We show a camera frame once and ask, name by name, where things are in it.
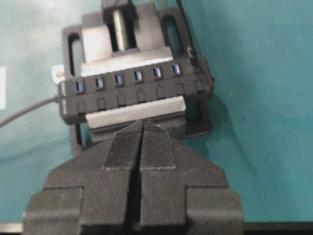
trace usb port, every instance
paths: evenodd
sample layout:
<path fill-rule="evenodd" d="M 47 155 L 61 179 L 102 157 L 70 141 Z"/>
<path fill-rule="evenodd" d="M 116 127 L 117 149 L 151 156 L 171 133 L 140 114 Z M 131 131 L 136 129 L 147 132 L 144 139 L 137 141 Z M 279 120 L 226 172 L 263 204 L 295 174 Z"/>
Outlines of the usb port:
<path fill-rule="evenodd" d="M 96 87 L 98 90 L 104 88 L 104 83 L 103 83 L 103 78 L 102 77 L 97 77 L 96 78 Z"/>
<path fill-rule="evenodd" d="M 115 75 L 115 82 L 117 86 L 123 86 L 124 84 L 123 76 L 121 74 Z"/>
<path fill-rule="evenodd" d="M 180 75 L 180 67 L 178 64 L 173 64 L 173 71 L 175 75 Z"/>
<path fill-rule="evenodd" d="M 76 82 L 76 91 L 78 93 L 83 93 L 84 92 L 84 82 L 83 81 L 77 81 Z"/>
<path fill-rule="evenodd" d="M 154 68 L 153 73 L 154 73 L 156 79 L 162 78 L 162 72 L 161 72 L 160 68 Z"/>
<path fill-rule="evenodd" d="M 135 73 L 136 82 L 137 82 L 137 83 L 142 82 L 142 74 L 141 74 L 141 72 L 137 70 L 137 71 L 135 71 L 134 73 Z"/>

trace gray metal jaw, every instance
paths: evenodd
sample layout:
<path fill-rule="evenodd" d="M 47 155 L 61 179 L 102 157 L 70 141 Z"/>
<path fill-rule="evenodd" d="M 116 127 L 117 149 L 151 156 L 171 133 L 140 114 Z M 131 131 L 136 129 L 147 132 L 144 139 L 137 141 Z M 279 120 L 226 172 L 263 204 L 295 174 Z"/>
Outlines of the gray metal jaw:
<path fill-rule="evenodd" d="M 150 121 L 137 121 L 52 170 L 24 216 L 25 235 L 240 235 L 224 171 Z"/>

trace teal table surface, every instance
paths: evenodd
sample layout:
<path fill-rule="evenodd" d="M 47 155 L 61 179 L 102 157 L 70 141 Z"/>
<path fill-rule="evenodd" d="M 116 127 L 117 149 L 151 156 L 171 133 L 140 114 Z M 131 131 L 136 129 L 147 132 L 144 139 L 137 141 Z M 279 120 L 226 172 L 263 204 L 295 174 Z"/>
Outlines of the teal table surface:
<path fill-rule="evenodd" d="M 246 221 L 313 221 L 313 1 L 183 3 L 216 78 L 213 133 L 184 143 L 225 169 Z M 51 66 L 63 63 L 61 30 L 99 11 L 100 0 L 1 0 L 0 9 L 4 119 L 56 94 Z M 70 158 L 56 104 L 1 128 L 0 222 L 21 221 L 48 171 Z"/>

